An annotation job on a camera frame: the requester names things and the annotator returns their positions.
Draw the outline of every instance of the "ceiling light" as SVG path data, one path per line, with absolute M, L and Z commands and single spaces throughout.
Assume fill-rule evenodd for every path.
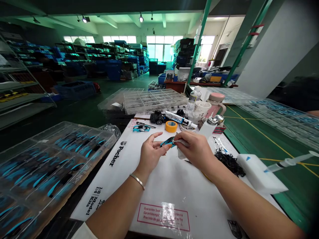
M 41 24 L 41 22 L 39 22 L 35 17 L 33 17 L 33 22 L 34 22 L 34 23 Z
M 140 20 L 140 22 L 143 22 L 144 21 L 144 18 L 142 17 L 142 13 L 140 12 L 140 18 L 139 18 L 139 20 Z
M 86 18 L 82 15 L 82 21 L 84 22 L 84 23 L 87 23 L 87 20 L 86 20 Z

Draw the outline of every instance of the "window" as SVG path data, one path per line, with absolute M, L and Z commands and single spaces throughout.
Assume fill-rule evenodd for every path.
M 161 61 L 173 61 L 174 50 L 171 45 L 183 36 L 146 36 L 147 50 L 150 58 Z
M 207 63 L 215 36 L 202 36 L 198 63 Z
M 85 43 L 95 43 L 94 37 L 92 36 L 65 36 L 63 37 L 65 41 L 67 42 L 74 42 L 75 39 L 80 38 L 81 40 L 85 41 Z
M 136 43 L 136 36 L 104 36 L 103 42 L 114 42 L 115 40 L 124 40 L 127 44 Z

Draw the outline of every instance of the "white foam block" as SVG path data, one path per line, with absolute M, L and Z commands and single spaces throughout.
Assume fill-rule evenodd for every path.
M 288 188 L 272 172 L 264 172 L 267 166 L 254 154 L 239 154 L 238 164 L 244 169 L 249 182 L 259 193 L 277 194 Z

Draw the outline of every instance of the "bracelet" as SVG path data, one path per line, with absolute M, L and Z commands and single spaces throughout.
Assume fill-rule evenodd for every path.
M 136 177 L 134 174 L 130 174 L 130 176 L 132 176 L 136 181 L 138 181 L 139 183 L 140 183 L 140 185 L 143 187 L 143 190 L 145 190 L 145 186 L 144 186 L 144 184 L 142 183 L 142 181 L 141 180 L 139 180 L 139 178 L 138 177 Z

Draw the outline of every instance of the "green pillar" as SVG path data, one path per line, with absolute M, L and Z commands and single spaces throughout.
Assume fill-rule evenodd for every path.
M 198 55 L 198 50 L 199 50 L 200 44 L 201 44 L 201 42 L 202 42 L 202 35 L 203 35 L 203 32 L 204 32 L 204 28 L 205 28 L 207 16 L 208 16 L 208 14 L 209 14 L 209 8 L 210 8 L 211 2 L 212 2 L 212 0 L 207 0 L 207 2 L 206 2 L 206 6 L 205 6 L 205 10 L 204 10 L 204 15 L 203 15 L 203 20 L 202 20 L 202 29 L 201 29 L 200 34 L 199 34 L 198 44 L 197 44 L 196 47 L 195 47 L 194 56 L 193 56 L 193 64 L 192 64 L 192 67 L 190 68 L 190 72 L 189 72 L 189 76 L 188 76 L 188 80 L 187 80 L 186 85 L 190 83 L 190 80 L 191 80 L 191 78 L 192 78 L 192 73 L 193 73 L 193 70 L 194 70 L 195 63 L 196 63 L 196 59 L 197 59 L 197 55 Z
M 247 49 L 247 47 L 248 47 L 248 45 L 249 45 L 249 43 L 250 43 L 250 41 L 251 41 L 251 39 L 253 37 L 253 34 L 251 34 L 251 33 L 254 33 L 257 30 L 257 28 L 254 28 L 254 26 L 257 26 L 257 25 L 261 24 L 263 18 L 265 17 L 265 15 L 266 15 L 266 13 L 268 11 L 268 8 L 269 8 L 271 2 L 272 2 L 272 0 L 266 0 L 265 1 L 261 11 L 259 12 L 259 14 L 258 14 L 258 16 L 256 18 L 256 21 L 255 21 L 252 29 L 250 30 L 250 32 L 249 32 L 248 36 L 246 37 L 246 40 L 245 40 L 242 48 L 240 49 L 240 52 L 239 52 L 239 54 L 238 54 L 238 56 L 237 56 L 237 58 L 236 58 L 236 60 L 235 60 L 235 62 L 233 64 L 233 66 L 232 66 L 232 69 L 228 73 L 227 79 L 225 80 L 225 82 L 223 84 L 223 87 L 226 87 L 227 83 L 230 81 L 230 78 L 232 77 L 236 67 L 238 66 L 240 60 L 242 59 L 242 56 L 243 56 L 244 52 L 246 51 L 246 49 Z

